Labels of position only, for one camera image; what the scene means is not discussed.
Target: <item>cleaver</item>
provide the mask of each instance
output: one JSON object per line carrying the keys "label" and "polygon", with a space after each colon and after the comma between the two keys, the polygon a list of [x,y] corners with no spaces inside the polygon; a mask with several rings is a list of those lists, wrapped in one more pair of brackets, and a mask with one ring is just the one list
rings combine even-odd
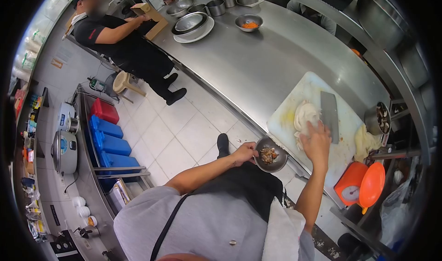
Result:
{"label": "cleaver", "polygon": [[321,91],[321,120],[322,123],[329,127],[331,142],[338,144],[339,127],[338,127],[338,107],[336,105],[336,97],[334,94]]}

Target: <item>scale dial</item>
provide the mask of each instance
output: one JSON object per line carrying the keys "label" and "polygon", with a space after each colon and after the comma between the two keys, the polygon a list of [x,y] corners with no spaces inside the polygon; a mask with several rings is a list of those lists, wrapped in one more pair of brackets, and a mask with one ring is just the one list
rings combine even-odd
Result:
{"label": "scale dial", "polygon": [[358,186],[348,186],[342,190],[341,196],[348,201],[356,201],[359,199],[359,187]]}

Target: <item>cardboard box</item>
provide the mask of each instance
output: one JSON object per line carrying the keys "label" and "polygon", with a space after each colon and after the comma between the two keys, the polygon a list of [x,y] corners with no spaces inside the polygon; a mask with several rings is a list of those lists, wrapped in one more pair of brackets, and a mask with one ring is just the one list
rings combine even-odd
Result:
{"label": "cardboard box", "polygon": [[137,15],[147,14],[150,16],[150,18],[152,18],[153,21],[157,23],[145,35],[145,37],[149,40],[152,40],[168,24],[167,20],[147,3],[135,4],[131,7],[131,10],[133,10]]}

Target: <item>rice cooker lid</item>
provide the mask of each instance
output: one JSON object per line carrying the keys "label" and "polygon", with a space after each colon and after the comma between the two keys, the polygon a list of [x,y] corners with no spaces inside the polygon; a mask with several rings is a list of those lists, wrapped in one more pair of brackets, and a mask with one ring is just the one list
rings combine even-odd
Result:
{"label": "rice cooker lid", "polygon": [[51,156],[52,156],[52,162],[54,163],[54,169],[57,171],[57,173],[60,172],[60,135],[61,131],[56,131],[54,136],[54,141],[52,143],[51,148]]}

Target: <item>shredded carrot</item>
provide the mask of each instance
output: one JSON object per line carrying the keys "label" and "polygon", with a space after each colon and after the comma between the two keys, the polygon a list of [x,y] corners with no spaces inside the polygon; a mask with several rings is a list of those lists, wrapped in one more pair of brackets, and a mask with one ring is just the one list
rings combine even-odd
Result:
{"label": "shredded carrot", "polygon": [[256,24],[255,22],[250,22],[250,23],[245,23],[242,26],[244,29],[253,29],[253,28],[257,28],[259,27],[258,24]]}

